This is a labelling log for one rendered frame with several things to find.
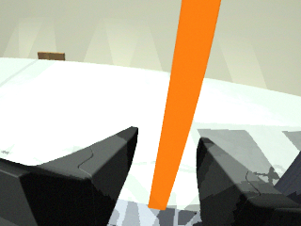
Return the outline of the orange handle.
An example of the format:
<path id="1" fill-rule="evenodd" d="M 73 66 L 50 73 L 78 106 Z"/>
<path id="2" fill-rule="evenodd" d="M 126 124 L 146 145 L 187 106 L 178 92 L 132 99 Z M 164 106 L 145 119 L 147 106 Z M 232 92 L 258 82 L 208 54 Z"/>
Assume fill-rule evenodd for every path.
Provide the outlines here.
<path id="1" fill-rule="evenodd" d="M 195 119 L 222 0 L 182 0 L 148 208 L 166 210 Z"/>

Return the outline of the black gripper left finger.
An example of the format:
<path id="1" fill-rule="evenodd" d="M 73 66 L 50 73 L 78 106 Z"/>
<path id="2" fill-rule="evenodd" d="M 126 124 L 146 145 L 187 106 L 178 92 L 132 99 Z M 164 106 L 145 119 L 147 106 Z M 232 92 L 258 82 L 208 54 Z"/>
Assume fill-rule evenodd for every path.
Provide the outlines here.
<path id="1" fill-rule="evenodd" d="M 0 158 L 0 218 L 19 226 L 106 226 L 131 169 L 138 127 L 40 165 Z"/>

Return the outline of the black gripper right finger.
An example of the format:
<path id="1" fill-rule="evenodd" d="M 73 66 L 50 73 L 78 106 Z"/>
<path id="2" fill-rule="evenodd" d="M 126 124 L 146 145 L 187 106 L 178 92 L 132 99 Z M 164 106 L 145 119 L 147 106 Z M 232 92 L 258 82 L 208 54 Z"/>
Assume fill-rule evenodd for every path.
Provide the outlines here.
<path id="1" fill-rule="evenodd" d="M 203 226 L 301 226 L 301 204 L 268 185 L 208 137 L 196 149 Z"/>

